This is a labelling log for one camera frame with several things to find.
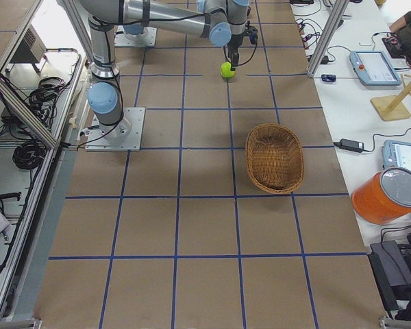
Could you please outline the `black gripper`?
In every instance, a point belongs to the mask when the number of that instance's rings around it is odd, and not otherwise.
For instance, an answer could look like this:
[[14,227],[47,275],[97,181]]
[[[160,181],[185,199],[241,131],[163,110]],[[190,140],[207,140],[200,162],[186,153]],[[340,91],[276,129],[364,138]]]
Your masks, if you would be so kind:
[[232,34],[232,37],[227,44],[227,54],[229,56],[230,70],[235,71],[239,63],[238,48],[243,44],[243,33]]

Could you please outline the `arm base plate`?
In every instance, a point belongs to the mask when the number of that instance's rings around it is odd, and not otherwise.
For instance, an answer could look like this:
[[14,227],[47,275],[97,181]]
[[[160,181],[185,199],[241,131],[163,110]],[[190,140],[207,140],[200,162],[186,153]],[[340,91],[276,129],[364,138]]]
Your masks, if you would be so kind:
[[92,124],[98,125],[88,134],[86,151],[139,151],[142,129],[145,120],[145,108],[124,108],[123,120],[111,131],[111,127],[100,126],[94,114]]
[[122,48],[154,47],[157,29],[140,25],[118,26],[115,33],[114,45]]

